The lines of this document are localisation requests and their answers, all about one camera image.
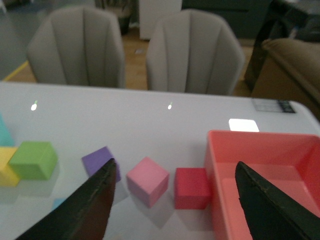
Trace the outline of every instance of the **purple cube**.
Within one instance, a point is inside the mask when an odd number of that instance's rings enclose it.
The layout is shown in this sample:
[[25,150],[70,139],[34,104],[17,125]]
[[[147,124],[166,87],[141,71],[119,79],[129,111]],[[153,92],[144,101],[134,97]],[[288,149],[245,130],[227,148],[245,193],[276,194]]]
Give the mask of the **purple cube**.
[[[104,146],[103,148],[100,148],[99,150],[82,157],[82,162],[86,172],[88,173],[89,177],[91,177],[110,159],[114,159],[114,156],[109,149]],[[114,161],[116,163],[116,182],[119,182],[121,180],[120,168],[118,162],[116,160]]]

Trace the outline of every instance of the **floor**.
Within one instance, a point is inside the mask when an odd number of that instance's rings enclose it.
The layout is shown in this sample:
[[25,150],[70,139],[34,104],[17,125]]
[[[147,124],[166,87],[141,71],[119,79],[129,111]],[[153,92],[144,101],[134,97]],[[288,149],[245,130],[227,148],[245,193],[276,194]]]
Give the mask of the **floor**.
[[[14,82],[35,83],[35,77],[26,62],[26,47],[42,20],[52,10],[69,5],[93,5],[94,0],[34,0],[36,9],[22,10],[21,7],[8,9],[7,14],[0,13],[0,33],[6,37],[0,39],[0,80],[6,78]],[[130,28],[128,34],[122,36],[126,58],[126,88],[146,90],[146,52],[148,41],[139,39],[139,29]],[[234,96],[249,97],[250,91],[243,81],[253,48],[243,45],[246,62],[234,90]]]

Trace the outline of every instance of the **red plastic box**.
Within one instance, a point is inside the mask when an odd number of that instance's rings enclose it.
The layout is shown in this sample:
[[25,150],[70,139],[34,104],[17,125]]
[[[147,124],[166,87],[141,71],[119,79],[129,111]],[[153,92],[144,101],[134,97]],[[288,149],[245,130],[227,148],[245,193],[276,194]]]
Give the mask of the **red plastic box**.
[[320,217],[318,136],[213,130],[208,133],[204,167],[212,188],[216,240],[252,239],[235,180],[239,161]]

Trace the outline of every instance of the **green cube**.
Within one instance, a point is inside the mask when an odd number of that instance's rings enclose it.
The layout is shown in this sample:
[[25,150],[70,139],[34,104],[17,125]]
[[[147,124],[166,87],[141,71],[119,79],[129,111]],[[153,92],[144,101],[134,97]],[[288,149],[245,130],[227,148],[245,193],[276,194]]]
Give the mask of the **green cube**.
[[9,165],[21,179],[48,180],[58,157],[48,141],[24,141]]

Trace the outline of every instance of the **gray chair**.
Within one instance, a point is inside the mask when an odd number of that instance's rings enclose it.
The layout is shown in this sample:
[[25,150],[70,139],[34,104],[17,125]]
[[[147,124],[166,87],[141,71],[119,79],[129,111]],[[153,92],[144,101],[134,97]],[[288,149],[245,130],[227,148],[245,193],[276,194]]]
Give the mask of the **gray chair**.
[[227,22],[183,10],[158,20],[146,54],[149,90],[231,95],[245,54]]
[[124,88],[125,52],[117,17],[94,7],[54,11],[27,47],[39,83]]

